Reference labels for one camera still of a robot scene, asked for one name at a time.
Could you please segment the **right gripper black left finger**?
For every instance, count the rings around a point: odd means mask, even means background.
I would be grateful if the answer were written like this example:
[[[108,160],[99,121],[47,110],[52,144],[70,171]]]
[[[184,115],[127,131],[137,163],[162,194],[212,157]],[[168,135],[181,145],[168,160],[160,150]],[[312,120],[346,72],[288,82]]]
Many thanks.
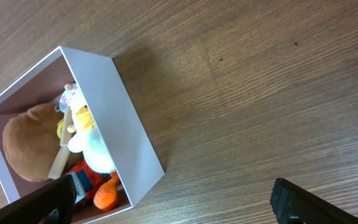
[[[70,223],[76,189],[73,177],[63,176],[0,209],[0,224]]]

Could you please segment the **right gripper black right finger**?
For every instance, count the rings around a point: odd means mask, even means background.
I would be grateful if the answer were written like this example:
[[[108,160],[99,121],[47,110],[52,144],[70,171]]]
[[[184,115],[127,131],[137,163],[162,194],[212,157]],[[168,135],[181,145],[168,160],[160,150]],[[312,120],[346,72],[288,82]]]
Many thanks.
[[[357,217],[283,178],[274,182],[270,205],[279,224],[358,224]]]

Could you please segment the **red toy fire truck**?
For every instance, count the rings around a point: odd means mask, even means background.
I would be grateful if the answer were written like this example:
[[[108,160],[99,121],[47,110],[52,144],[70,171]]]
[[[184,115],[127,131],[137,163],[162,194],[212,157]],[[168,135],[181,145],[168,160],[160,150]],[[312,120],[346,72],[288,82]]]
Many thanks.
[[[110,174],[93,171],[84,159],[77,162],[67,174],[73,178],[76,189],[75,208],[86,205],[94,198],[100,186],[111,179]]]

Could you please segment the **brown plush toy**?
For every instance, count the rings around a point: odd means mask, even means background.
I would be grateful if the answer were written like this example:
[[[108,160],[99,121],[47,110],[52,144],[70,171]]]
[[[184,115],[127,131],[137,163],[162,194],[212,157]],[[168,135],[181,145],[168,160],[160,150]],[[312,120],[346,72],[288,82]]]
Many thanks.
[[[5,157],[13,170],[29,182],[48,179],[60,149],[57,124],[63,118],[53,103],[29,108],[11,118],[2,132]]]

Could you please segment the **white plush duck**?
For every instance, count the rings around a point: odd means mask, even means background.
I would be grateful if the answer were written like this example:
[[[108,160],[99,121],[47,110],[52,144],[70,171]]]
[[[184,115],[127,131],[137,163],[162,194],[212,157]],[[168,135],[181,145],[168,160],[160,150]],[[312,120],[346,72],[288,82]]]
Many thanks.
[[[98,209],[108,212],[119,201],[117,186],[121,181],[116,172],[116,166],[79,88],[67,93],[67,103],[71,109],[73,120],[73,126],[68,130],[74,133],[68,143],[69,150],[73,153],[82,153],[83,159],[93,171],[111,175],[111,179],[100,186],[92,199]]]

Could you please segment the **yellow cat rattle drum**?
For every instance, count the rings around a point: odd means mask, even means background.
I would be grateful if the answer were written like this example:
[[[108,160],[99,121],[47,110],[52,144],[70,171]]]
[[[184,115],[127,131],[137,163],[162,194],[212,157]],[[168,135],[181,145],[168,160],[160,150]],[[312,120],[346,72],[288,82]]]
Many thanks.
[[[57,124],[57,136],[59,139],[62,138],[62,129],[63,129],[63,119],[61,119]]]

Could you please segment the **white wooden rattle drum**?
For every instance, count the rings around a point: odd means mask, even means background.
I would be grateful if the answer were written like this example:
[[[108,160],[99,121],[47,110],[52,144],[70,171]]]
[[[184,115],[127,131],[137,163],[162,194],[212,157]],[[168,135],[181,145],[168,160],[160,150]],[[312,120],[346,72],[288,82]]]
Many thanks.
[[[67,106],[63,112],[63,129],[62,138],[60,139],[60,149],[48,173],[48,178],[50,179],[58,179],[61,177],[63,170],[65,169],[69,155],[71,153],[68,149],[68,142],[73,136],[73,133],[69,132],[68,128],[72,126],[72,112],[70,107]]]

